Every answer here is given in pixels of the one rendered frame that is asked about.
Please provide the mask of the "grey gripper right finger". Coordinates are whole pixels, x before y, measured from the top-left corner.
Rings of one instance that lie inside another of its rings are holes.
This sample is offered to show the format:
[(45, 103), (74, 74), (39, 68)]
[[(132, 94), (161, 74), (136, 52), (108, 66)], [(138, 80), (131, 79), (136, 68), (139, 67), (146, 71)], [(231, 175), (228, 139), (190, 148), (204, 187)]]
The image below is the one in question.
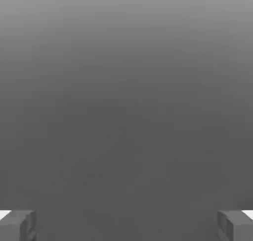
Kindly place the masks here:
[(217, 241), (253, 241), (253, 210), (219, 210)]

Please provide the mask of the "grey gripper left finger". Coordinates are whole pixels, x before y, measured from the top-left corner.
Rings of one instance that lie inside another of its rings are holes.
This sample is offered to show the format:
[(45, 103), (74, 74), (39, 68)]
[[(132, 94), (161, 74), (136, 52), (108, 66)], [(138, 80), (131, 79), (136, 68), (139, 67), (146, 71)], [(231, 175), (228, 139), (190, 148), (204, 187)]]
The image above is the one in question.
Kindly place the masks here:
[(0, 209), (0, 241), (37, 241), (34, 210)]

